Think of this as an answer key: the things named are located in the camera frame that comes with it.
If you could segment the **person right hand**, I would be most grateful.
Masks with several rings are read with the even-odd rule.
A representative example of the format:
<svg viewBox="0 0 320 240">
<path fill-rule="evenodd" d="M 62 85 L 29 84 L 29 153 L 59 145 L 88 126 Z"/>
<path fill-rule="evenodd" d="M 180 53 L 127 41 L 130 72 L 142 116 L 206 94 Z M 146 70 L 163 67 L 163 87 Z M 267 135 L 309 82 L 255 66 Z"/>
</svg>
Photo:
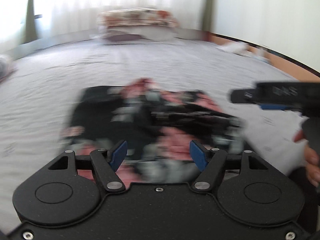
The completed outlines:
<svg viewBox="0 0 320 240">
<path fill-rule="evenodd" d="M 306 176 L 313 186 L 318 187 L 320 182 L 319 155 L 309 146 L 308 142 L 304 147 L 304 159 Z"/>
</svg>

